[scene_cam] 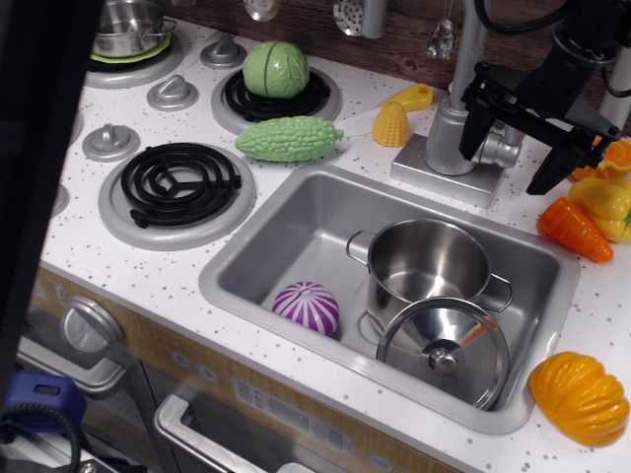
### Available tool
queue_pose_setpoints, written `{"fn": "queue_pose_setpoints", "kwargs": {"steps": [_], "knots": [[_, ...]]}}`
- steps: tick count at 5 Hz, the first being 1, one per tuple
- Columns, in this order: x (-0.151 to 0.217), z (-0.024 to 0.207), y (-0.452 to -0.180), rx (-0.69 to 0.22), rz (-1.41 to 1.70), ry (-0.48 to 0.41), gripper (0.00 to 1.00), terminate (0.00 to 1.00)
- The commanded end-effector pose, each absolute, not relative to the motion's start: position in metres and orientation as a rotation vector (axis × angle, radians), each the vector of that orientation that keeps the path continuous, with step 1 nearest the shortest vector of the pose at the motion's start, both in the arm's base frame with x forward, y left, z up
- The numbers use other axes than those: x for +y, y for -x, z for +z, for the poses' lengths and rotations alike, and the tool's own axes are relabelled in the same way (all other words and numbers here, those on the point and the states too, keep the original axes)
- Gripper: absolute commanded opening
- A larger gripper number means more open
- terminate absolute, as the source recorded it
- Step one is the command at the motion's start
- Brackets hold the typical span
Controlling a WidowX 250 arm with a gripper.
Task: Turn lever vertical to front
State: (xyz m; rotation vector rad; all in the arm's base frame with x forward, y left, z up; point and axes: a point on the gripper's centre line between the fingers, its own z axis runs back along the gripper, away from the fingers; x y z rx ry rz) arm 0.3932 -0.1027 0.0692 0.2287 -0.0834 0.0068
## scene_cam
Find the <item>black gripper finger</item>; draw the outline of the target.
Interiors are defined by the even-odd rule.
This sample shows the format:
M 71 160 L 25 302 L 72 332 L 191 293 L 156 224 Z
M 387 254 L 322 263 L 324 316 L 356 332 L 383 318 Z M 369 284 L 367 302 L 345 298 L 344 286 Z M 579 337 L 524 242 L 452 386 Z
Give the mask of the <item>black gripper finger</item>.
M 567 178 L 583 161 L 585 150 L 574 144 L 553 147 L 533 175 L 526 193 L 544 195 Z
M 468 103 L 466 109 L 468 115 L 458 149 L 466 160 L 471 161 L 489 133 L 495 121 L 495 114 L 487 103 L 480 101 Z

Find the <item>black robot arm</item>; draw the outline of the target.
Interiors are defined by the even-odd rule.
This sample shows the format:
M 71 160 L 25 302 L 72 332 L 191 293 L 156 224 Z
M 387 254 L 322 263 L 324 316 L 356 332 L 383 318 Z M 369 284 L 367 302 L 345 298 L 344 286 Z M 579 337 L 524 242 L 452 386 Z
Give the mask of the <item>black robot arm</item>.
M 596 167 L 623 132 L 583 91 L 594 73 L 605 76 L 620 49 L 629 47 L 629 2 L 568 1 L 544 18 L 510 26 L 492 22 L 481 1 L 475 9 L 485 27 L 501 34 L 555 28 L 552 47 L 536 69 L 476 63 L 461 98 L 468 112 L 459 143 L 463 157 L 472 159 L 492 124 L 501 121 L 550 149 L 526 190 L 530 195 L 547 193 L 577 168 Z

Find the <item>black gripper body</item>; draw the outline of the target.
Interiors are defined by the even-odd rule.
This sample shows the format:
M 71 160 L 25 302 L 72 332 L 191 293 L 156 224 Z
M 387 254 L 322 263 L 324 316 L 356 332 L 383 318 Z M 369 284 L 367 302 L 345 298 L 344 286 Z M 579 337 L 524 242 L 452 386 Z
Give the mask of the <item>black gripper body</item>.
M 573 43 L 556 43 L 536 69 L 517 70 L 481 61 L 461 100 L 485 102 L 500 120 L 550 147 L 584 139 L 590 157 L 620 139 L 620 129 L 605 119 L 583 96 L 595 71 L 615 57 Z

